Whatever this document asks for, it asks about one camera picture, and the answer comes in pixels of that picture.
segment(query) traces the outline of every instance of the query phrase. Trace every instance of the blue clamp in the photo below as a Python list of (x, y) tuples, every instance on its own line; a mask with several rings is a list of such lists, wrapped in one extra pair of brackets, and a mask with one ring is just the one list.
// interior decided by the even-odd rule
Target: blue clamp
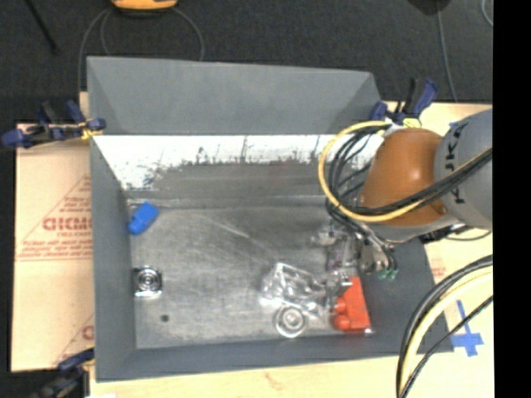
[(397, 106), (394, 112), (388, 110), (387, 105), (378, 101), (371, 110), (369, 119), (383, 121), (386, 117), (396, 125), (404, 125), (405, 119), (419, 119), (425, 108), (435, 100), (438, 94), (436, 84), (425, 78), (422, 82), (413, 79), (406, 102), (402, 107)]
[(158, 216), (158, 209), (149, 202), (144, 202), (134, 212), (128, 224), (131, 235), (139, 235), (146, 231)]
[(66, 358), (57, 365), (58, 371), (70, 371), (80, 366), (81, 364), (94, 360), (94, 348), (85, 349), (71, 357)]
[(37, 111), (38, 123), (22, 129), (12, 129), (2, 134), (2, 145), (6, 148), (30, 148), (44, 143), (58, 142), (69, 138), (86, 137), (91, 133), (103, 131), (107, 123), (102, 118), (86, 120), (79, 106), (73, 100), (66, 102), (66, 109), (76, 125), (51, 126), (56, 113), (49, 102), (40, 105)]

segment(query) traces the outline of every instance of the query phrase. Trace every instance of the black cable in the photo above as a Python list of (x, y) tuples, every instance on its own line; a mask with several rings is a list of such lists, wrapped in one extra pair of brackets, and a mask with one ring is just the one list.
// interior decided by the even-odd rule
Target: black cable
[(459, 183), (463, 182), (466, 178), (470, 177), (472, 174), (482, 168), (492, 158), (491, 148), (481, 154), (478, 157), (478, 160), (470, 164), (469, 166), (461, 169), (458, 168), (448, 177), (443, 178), (439, 182), (436, 182), (417, 193), (414, 193), (404, 199), (401, 199), (400, 201), (395, 201), (386, 206), (380, 206), (377, 208), (353, 206), (349, 202), (342, 201), (341, 196), (339, 195), (339, 187), (345, 183), (344, 180), (339, 180), (341, 173), (343, 172), (343, 169), (346, 166), (348, 160), (358, 154), (358, 152), (348, 157), (347, 155), (352, 150), (352, 148), (359, 142), (359, 140), (361, 140), (362, 137), (364, 137), (366, 134), (376, 133), (380, 129), (382, 129), (382, 127), (366, 127), (365, 129), (360, 129), (353, 135), (352, 138), (347, 140), (340, 147), (340, 149), (338, 150), (338, 152), (336, 152), (332, 162), (329, 165), (328, 179), (330, 191), (334, 194), (334, 196), (336, 196), (338, 201), (341, 203), (341, 206), (349, 209), (350, 211), (355, 211), (360, 215), (381, 215), (390, 211), (395, 211), (404, 206), (411, 205), (413, 202), (422, 201), (421, 204), (416, 207), (416, 209), (419, 209), (425, 205), (436, 201), (441, 196), (451, 191)]
[(396, 375), (397, 396), (399, 396), (400, 394), (400, 382), (402, 379), (403, 362), (404, 362), (403, 360), (405, 357), (405, 353), (409, 345), (409, 342), (412, 338), (412, 335), (415, 332), (416, 328), (418, 327), (418, 324), (421, 322), (424, 316), (429, 312), (429, 310), (435, 305), (435, 303), (441, 298), (441, 296), (448, 289), (450, 289), (456, 282), (463, 279), (466, 275), (474, 273), (478, 269), (483, 269), (483, 268), (492, 266), (493, 263), (494, 263), (493, 255), (488, 255), (474, 262), (471, 262), (470, 264), (462, 267), (461, 269), (458, 269), (455, 273), (450, 274), (449, 276), (445, 277), (441, 282), (439, 282), (435, 287), (433, 287), (426, 294), (426, 296), (422, 299), (422, 301), (418, 304), (417, 308), (415, 309), (411, 318), (409, 319), (409, 322), (404, 331), (404, 335), (402, 337), (402, 344), (400, 346), (400, 352), (398, 355), (397, 375)]
[(488, 307), (493, 301), (494, 301), (494, 295), (490, 295), (485, 301), (483, 301), (483, 303), (481, 303), (473, 311), (471, 311), (465, 318), (463, 318), (454, 328), (452, 328), (433, 347), (431, 347), (426, 352), (424, 357), (419, 361), (415, 369), (412, 371), (412, 374), (407, 378), (406, 384), (402, 388), (402, 391), (400, 392), (400, 395), (398, 396), (398, 398), (406, 398), (407, 394), (409, 393), (409, 391), (411, 390), (413, 386), (413, 383), (415, 382), (418, 375), (420, 374), (422, 368), (426, 365), (426, 363), (431, 358), (431, 356), (435, 354), (439, 346), (446, 339), (448, 339), (448, 337), (453, 335), (455, 332), (457, 332), (459, 329), (465, 326), (470, 320), (472, 320), (475, 316), (477, 316), (481, 311), (483, 311), (486, 307)]
[(439, 199), (442, 195), (446, 194), (452, 190), (459, 183), (463, 182), (466, 178), (470, 177), (472, 174), (477, 172), (482, 168), (490, 159), (492, 158), (492, 148), (486, 150), (477, 161), (469, 165), (468, 167), (458, 168), (448, 177), (432, 184), (431, 186), (421, 190), (420, 192), (414, 193), (400, 201), (395, 201), (386, 206), (380, 206), (378, 208), (367, 208), (365, 206), (352, 206), (348, 203), (341, 202), (342, 206), (345, 208), (356, 211), (361, 215), (380, 215), (385, 214), (390, 211), (395, 211), (404, 206), (410, 205), (415, 201), (422, 201), (422, 203), (417, 206), (415, 209), (421, 208), (433, 201)]
[(44, 37), (48, 41), (48, 44), (50, 45), (51, 53), (54, 55), (57, 55), (59, 53), (59, 46), (57, 45), (56, 41), (51, 36), (50, 32), (48, 31), (48, 28), (44, 21), (41, 18), (40, 13), (37, 11), (37, 8), (33, 4), (32, 0), (24, 0), (28, 8), (30, 9), (30, 12), (32, 13), (33, 17), (37, 21), (37, 24), (39, 28), (41, 28), (42, 34), (44, 34)]

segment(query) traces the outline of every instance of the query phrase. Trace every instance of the clamp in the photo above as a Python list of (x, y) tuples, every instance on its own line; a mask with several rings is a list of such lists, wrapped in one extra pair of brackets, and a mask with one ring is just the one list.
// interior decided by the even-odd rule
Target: clamp
[(397, 108), (391, 112), (387, 108), (387, 104), (378, 101), (371, 110), (369, 115), (372, 121), (383, 121), (389, 118), (396, 125), (404, 125), (409, 119), (418, 120), (421, 113), (426, 109), (437, 97), (439, 90), (436, 84), (425, 78), (422, 82), (418, 79), (412, 79), (409, 94), (404, 105), (398, 104)]
[(37, 111), (38, 123), (26, 129), (12, 129), (2, 134), (2, 145), (6, 148), (31, 148), (38, 144), (65, 141), (70, 138), (89, 138), (101, 133), (107, 126), (102, 118), (86, 119), (73, 100), (66, 102), (66, 110), (75, 125), (58, 126), (56, 112), (49, 102), (43, 102)]

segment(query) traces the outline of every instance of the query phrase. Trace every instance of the wire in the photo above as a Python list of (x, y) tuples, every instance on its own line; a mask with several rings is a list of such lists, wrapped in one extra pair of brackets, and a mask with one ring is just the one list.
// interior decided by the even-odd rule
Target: wire
[(485, 10), (486, 1), (487, 0), (481, 0), (481, 13), (483, 13), (483, 17), (489, 23), (489, 25), (494, 28), (494, 22), (489, 18), (489, 15), (487, 15), (487, 11)]
[(422, 301), (417, 305), (417, 308), (413, 312), (413, 315), (410, 317), (409, 322), (404, 331), (402, 337), (402, 344), (400, 346), (400, 353), (397, 364), (397, 396), (400, 393), (400, 383), (402, 379), (402, 367), (403, 367), (403, 358), (406, 353), (408, 344), (411, 340), (412, 334), (415, 332), (415, 329), (418, 326), (418, 323), (421, 321), (424, 314), (426, 314), (435, 303), (441, 298), (441, 296), (446, 293), (447, 290), (451, 288), (453, 284), (458, 282), (460, 279), (463, 279), (466, 275), (474, 273), (476, 270), (490, 267), (494, 263), (493, 255), (488, 255), (483, 258), (480, 258), (476, 261), (471, 262), (468, 265), (458, 269), (456, 272), (446, 276), (441, 280), (436, 286), (434, 286), (422, 299)]
[(77, 61), (77, 89), (81, 91), (81, 77), (82, 77), (82, 69), (83, 69), (83, 55), (85, 54), (85, 45), (86, 41), (89, 38), (90, 32), (92, 31), (92, 28), (94, 28), (94, 25), (98, 23), (98, 21), (108, 12), (112, 11), (112, 7), (109, 7), (107, 9), (102, 10), (90, 23), (88, 28), (85, 30), (85, 33), (83, 34), (83, 40), (81, 41), (80, 45), (80, 52), (78, 56)]
[(190, 24), (190, 26), (193, 28), (193, 30), (196, 32), (197, 34), (197, 39), (199, 40), (199, 46), (200, 46), (200, 51), (199, 51), (199, 60), (202, 61), (204, 58), (205, 58), (205, 50), (206, 50), (206, 47), (205, 47), (205, 40), (204, 38), (202, 37), (202, 33), (201, 31), (199, 30), (199, 27), (195, 24), (195, 22), (188, 16), (186, 15), (185, 13), (183, 13), (183, 11), (177, 9), (176, 7), (172, 7), (172, 10), (177, 13), (178, 15), (180, 15), (181, 17), (183, 17), (183, 19), (188, 22)]
[(422, 368), (426, 365), (430, 357), (436, 352), (439, 346), (446, 340), (448, 337), (459, 331), (463, 326), (470, 322), (475, 316), (477, 316), (481, 311), (487, 308), (494, 301), (494, 295), (490, 295), (483, 303), (471, 311), (465, 318), (463, 318), (454, 328), (452, 328), (446, 335), (444, 335), (433, 347), (431, 347), (424, 357), (419, 361), (412, 374), (407, 378), (407, 382), (400, 392), (399, 398), (406, 398), (410, 389), (413, 386), (414, 381), (418, 377)]
[(412, 372), (411, 366), (412, 366), (412, 360), (415, 356), (415, 354), (418, 351), (419, 346), (422, 343), (422, 339), (426, 335), (426, 332), (430, 328), (430, 326), (435, 322), (436, 318), (439, 317), (439, 315), (448, 307), (450, 303), (455, 302), (462, 294), (469, 291), (470, 289), (474, 288), (475, 286), (482, 284), (488, 280), (492, 280), (493, 278), (493, 272), (492, 270), (487, 273), (479, 274), (478, 276), (474, 277), (472, 280), (468, 280), (466, 283), (459, 284), (454, 289), (452, 289), (444, 298), (442, 298), (433, 308), (430, 309), (430, 311), (425, 315), (425, 317), (422, 319), (421, 323), (419, 324), (418, 328), (415, 330), (415, 332), (412, 335), (412, 339), (409, 342), (409, 345), (406, 349), (406, 353), (404, 355), (403, 360), (403, 369), (402, 369), (402, 379), (400, 381), (400, 390), (403, 389), (403, 387), (406, 384), (407, 378), (406, 376), (409, 376)]
[[(329, 184), (326, 182), (324, 175), (326, 158), (328, 156), (328, 153), (330, 152), (330, 149), (340, 138), (347, 134), (356, 133), (361, 130), (367, 131), (367, 129), (372, 129), (372, 132), (373, 127), (378, 127), (378, 129), (387, 129), (389, 126), (390, 124), (387, 124), (383, 121), (367, 121), (364, 123), (351, 125), (350, 127), (347, 127), (346, 129), (339, 132), (336, 136), (334, 136), (326, 144), (323, 152), (320, 155), (318, 176), (319, 183), (324, 191), (324, 195), (328, 198), (328, 200), (333, 206), (336, 206), (337, 209), (340, 210), (344, 215), (349, 216), (354, 220), (366, 222), (388, 221), (398, 216), (401, 216), (409, 211), (412, 211), (413, 209), (417, 209), (421, 206), (427, 205), (428, 203), (431, 203), (432, 201), (438, 199), (443, 194), (449, 192), (453, 187), (465, 180), (465, 178), (472, 175), (492, 158), (492, 147), (490, 147), (481, 152), (480, 154), (476, 155), (460, 167), (458, 167), (454, 172), (442, 178), (439, 182), (434, 183), (433, 185), (427, 187), (426, 189), (418, 193), (410, 195), (409, 197), (406, 197), (404, 199), (401, 199), (400, 201), (396, 201), (386, 206), (380, 206), (378, 208), (367, 208), (363, 206), (351, 206), (349, 204), (341, 202), (336, 197), (336, 194), (334, 194), (334, 192), (330, 189)], [(338, 151), (338, 154), (336, 155), (335, 159), (332, 161), (329, 172), (329, 182), (331, 183), (332, 188), (334, 188), (334, 184), (338, 181), (337, 173), (335, 172), (337, 161), (341, 159), (342, 154), (345, 153), (345, 150), (348, 151), (350, 148), (352, 148), (354, 144), (355, 143), (350, 142), (350, 140), (344, 143), (341, 149)]]
[[(110, 55), (109, 48), (107, 47), (107, 42), (105, 40), (105, 27), (107, 25), (107, 22), (109, 21), (109, 16), (112, 13), (113, 8), (109, 7), (107, 9), (104, 9), (101, 11), (90, 23), (90, 25), (85, 30), (85, 33), (83, 35), (83, 40), (81, 42), (80, 46), (80, 52), (79, 52), (79, 59), (77, 64), (77, 84), (78, 84), (78, 90), (81, 90), (81, 77), (82, 77), (82, 66), (83, 66), (83, 56), (85, 54), (85, 46), (86, 42), (89, 38), (90, 33), (92, 32), (92, 29), (94, 26), (98, 23), (98, 21), (103, 18), (100, 24), (100, 43), (103, 47), (103, 50), (106, 55)], [(177, 9), (176, 7), (172, 7), (172, 10), (177, 13), (179, 16), (181, 16), (186, 22), (190, 24), (192, 29), (197, 34), (197, 39), (199, 41), (200, 51), (199, 51), (199, 60), (202, 61), (205, 57), (206, 52), (206, 46), (205, 46), (205, 40), (202, 36), (201, 31), (199, 30), (199, 27), (196, 25), (196, 23), (185, 13), (183, 13), (181, 10)]]
[[(181, 10), (177, 9), (176, 7), (172, 7), (172, 10), (175, 13), (177, 13), (180, 17), (182, 17), (186, 22), (188, 22), (188, 24), (192, 27), (192, 29), (196, 33), (197, 40), (199, 41), (199, 46), (200, 46), (199, 58), (198, 59), (200, 61), (202, 61), (204, 59), (204, 57), (205, 57), (206, 46), (205, 46), (205, 40), (202, 37), (201, 30), (196, 25), (196, 23), (189, 16), (187, 16), (185, 13), (183, 13)], [(110, 12), (108, 12), (104, 16), (104, 18), (103, 18), (103, 20), (101, 21), (101, 24), (100, 24), (100, 43), (101, 43), (101, 46), (103, 47), (103, 50), (104, 50), (106, 55), (110, 55), (111, 54), (111, 52), (109, 51), (109, 47), (107, 47), (107, 41), (105, 40), (105, 27), (107, 26), (107, 22), (109, 21), (109, 15), (110, 15)]]
[(471, 242), (471, 241), (474, 241), (474, 240), (484, 239), (485, 237), (488, 237), (491, 234), (492, 234), (492, 230), (489, 230), (489, 231), (485, 232), (482, 235), (477, 235), (477, 236), (474, 236), (474, 237), (453, 237), (451, 235), (448, 235), (447, 237), (445, 237), (445, 239), (454, 240), (456, 242)]
[(437, 12), (437, 26), (439, 27), (439, 39), (441, 41), (441, 49), (442, 49), (442, 60), (444, 61), (444, 64), (445, 64), (446, 78), (448, 79), (448, 85), (450, 86), (452, 98), (454, 99), (455, 102), (457, 102), (457, 94), (455, 92), (454, 81), (451, 79), (451, 71), (450, 71), (450, 66), (448, 64), (448, 55), (446, 54), (446, 40), (445, 40), (444, 28), (442, 26), (441, 6), (439, 5), (439, 0), (435, 0), (435, 2), (436, 2), (436, 12)]

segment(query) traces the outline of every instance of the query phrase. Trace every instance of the scratched surface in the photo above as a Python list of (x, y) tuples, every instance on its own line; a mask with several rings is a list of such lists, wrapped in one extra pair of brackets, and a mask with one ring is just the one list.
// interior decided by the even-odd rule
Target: scratched surface
[[(310, 243), (323, 221), (321, 205), (163, 209), (133, 241), (134, 264), (163, 274), (163, 293), (137, 300), (137, 345), (278, 338), (261, 278), (279, 260), (324, 274), (324, 252)], [(313, 321), (307, 336), (334, 332)]]
[[(168, 141), (159, 137), (158, 142), (147, 138), (153, 148), (139, 143), (144, 141), (139, 136), (97, 138), (110, 167), (105, 175), (112, 171), (129, 210), (146, 200), (160, 210), (147, 231), (129, 236), (131, 269), (143, 265), (158, 269), (163, 292), (157, 298), (134, 300), (135, 349), (144, 357), (132, 359), (125, 376), (163, 370), (174, 347), (195, 356), (193, 362), (172, 360), (173, 370), (185, 372), (397, 352), (396, 332), (403, 330), (408, 315), (433, 285), (419, 242), (397, 249), (403, 271), (393, 282), (382, 282), (377, 276), (363, 279), (373, 337), (345, 338), (326, 321), (314, 319), (304, 333), (309, 342), (289, 342), (290, 349), (277, 347), (282, 342), (273, 325), (277, 307), (261, 302), (262, 278), (278, 261), (317, 278), (324, 276), (324, 250), (313, 245), (311, 238), (328, 221), (316, 175), (319, 151), (328, 140), (308, 137), (196, 136)], [(264, 140), (261, 150), (260, 140)], [(147, 150), (141, 153), (135, 147)], [(216, 161), (214, 151), (219, 151)], [(444, 332), (446, 324), (441, 321), (432, 329), (434, 337)], [(233, 342), (239, 347), (227, 346)], [(204, 347), (207, 344), (219, 346), (218, 351), (211, 355)], [(255, 355), (262, 345), (275, 352)], [(216, 359), (221, 350), (223, 358)], [(246, 362), (239, 352), (250, 353)]]

